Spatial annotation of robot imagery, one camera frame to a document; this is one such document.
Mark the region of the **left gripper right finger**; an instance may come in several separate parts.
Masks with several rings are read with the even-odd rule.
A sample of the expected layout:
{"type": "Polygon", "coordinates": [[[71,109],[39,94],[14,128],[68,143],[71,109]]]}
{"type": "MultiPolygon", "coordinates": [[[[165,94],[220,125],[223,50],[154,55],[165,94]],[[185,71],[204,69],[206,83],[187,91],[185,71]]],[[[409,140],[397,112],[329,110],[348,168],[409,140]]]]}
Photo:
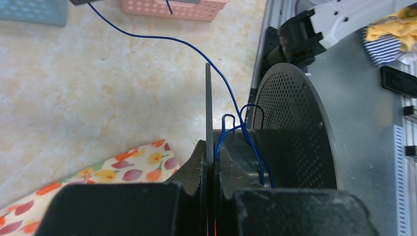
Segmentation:
{"type": "Polygon", "coordinates": [[[214,161],[215,232],[217,236],[238,236],[238,205],[235,193],[246,188],[262,188],[222,146],[214,161]]]}

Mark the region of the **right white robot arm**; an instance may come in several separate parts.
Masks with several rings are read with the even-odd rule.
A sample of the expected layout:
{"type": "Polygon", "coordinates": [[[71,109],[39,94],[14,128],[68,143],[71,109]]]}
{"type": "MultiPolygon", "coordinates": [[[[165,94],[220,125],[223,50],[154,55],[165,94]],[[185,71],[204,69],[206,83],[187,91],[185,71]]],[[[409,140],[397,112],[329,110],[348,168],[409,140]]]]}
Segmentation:
{"type": "Polygon", "coordinates": [[[277,31],[278,45],[265,65],[286,62],[311,65],[340,40],[384,16],[414,4],[413,0],[330,0],[287,20],[277,31]]]}

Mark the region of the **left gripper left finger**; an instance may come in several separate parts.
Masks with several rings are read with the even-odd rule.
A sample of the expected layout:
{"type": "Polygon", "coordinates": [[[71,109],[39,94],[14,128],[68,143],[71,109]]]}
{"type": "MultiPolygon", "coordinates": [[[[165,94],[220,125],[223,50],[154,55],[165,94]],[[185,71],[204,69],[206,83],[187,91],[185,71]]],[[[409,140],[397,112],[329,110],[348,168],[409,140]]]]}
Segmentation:
{"type": "Polygon", "coordinates": [[[199,140],[190,156],[168,180],[174,187],[174,202],[163,226],[164,236],[206,236],[207,144],[199,140]]]}

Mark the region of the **dark grey cable spool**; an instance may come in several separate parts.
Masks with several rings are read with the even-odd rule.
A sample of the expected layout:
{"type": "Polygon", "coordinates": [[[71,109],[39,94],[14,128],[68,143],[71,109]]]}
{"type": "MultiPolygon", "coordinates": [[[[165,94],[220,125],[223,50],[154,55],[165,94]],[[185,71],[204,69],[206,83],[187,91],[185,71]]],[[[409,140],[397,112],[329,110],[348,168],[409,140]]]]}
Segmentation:
{"type": "Polygon", "coordinates": [[[214,160],[225,146],[265,188],[342,189],[334,135],[323,103],[296,66],[278,63],[265,74],[249,119],[213,131],[214,160]]]}

